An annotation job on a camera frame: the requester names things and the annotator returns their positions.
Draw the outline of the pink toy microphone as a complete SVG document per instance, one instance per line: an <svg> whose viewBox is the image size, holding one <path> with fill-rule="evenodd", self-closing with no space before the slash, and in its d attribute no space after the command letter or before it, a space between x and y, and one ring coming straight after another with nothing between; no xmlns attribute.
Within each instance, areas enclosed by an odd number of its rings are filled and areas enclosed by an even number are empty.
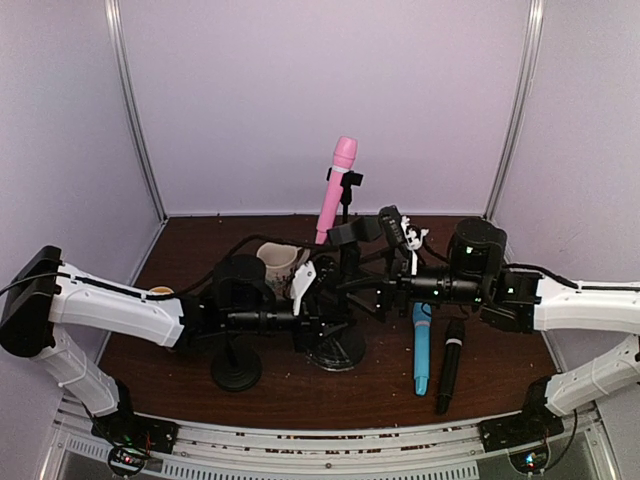
<svg viewBox="0 0 640 480"><path fill-rule="evenodd" d="M316 224L315 243L322 245L328 237L328 231L333 227L338 205L343 192L342 178L347 174L355 162L358 142L356 139L341 136L333 153L333 161L329 170L327 191Z"/></svg>

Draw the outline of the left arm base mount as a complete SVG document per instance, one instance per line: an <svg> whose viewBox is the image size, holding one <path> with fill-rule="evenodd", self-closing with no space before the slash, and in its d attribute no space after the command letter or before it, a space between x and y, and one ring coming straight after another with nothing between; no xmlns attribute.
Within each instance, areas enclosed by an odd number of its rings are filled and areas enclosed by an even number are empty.
<svg viewBox="0 0 640 480"><path fill-rule="evenodd" d="M107 466L112 473L129 479L154 459L153 453L173 452L179 426L173 421L136 414L128 387L119 380L116 386L119 394L116 411L99 417L90 414L91 433L111 445Z"/></svg>

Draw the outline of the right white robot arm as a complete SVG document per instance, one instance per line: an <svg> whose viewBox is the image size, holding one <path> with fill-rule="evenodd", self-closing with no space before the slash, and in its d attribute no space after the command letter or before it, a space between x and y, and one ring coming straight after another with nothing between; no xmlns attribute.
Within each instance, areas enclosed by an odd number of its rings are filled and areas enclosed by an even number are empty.
<svg viewBox="0 0 640 480"><path fill-rule="evenodd" d="M337 286L341 294L374 289L377 311L410 301L466 306L501 331L564 329L610 331L625 339L608 352L565 373L532 383L523 412L562 417L639 380L639 285L569 280L536 265L504 259L507 234L479 217L457 223L441 265L416 257L424 234L393 206L378 217L391 260L380 276Z"/></svg>

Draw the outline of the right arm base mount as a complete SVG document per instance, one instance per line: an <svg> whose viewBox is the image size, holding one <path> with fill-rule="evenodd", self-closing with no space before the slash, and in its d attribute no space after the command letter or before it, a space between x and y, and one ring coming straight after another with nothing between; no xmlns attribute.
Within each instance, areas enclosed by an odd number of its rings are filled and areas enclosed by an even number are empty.
<svg viewBox="0 0 640 480"><path fill-rule="evenodd" d="M578 413L573 410L571 435L561 453L552 457L549 440L564 432L562 415L546 407L546 387L551 376L532 382L519 413L481 421L480 439L486 453L511 450L511 466L528 477L543 476L558 465L570 450L578 426Z"/></svg>

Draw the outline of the taped base microphone stand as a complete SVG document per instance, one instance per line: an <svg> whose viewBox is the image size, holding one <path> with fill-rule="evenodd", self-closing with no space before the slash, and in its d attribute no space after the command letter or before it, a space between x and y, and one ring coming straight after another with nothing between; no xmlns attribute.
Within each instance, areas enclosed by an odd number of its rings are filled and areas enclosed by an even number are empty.
<svg viewBox="0 0 640 480"><path fill-rule="evenodd" d="M339 287L372 275L361 267L361 245L380 236L381 229L374 217L358 217L331 228L324 243L311 250L309 259L317 277L310 295L318 315L319 332L309 342L307 358L323 370L349 371L364 358L366 342L357 329L355 312L373 315L373 305L354 290Z"/></svg>

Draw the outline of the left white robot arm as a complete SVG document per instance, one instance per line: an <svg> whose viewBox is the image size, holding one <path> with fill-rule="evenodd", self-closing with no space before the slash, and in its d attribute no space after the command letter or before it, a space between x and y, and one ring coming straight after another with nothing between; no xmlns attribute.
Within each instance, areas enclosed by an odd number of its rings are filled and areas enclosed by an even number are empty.
<svg viewBox="0 0 640 480"><path fill-rule="evenodd" d="M279 298L265 263L236 254L193 287L161 294L93 277L46 246L3 289L1 345L40 362L81 401L98 434L127 442L150 432L150 423L134 412L127 387L70 338L68 326L97 327L178 352L204 350L223 338L213 380L225 391L242 392L262 374L258 355L235 341L242 333L288 331L296 351L329 371L352 369L363 359L365 342L348 310L323 296L336 274L331 257L306 261L295 271L289 295Z"/></svg>

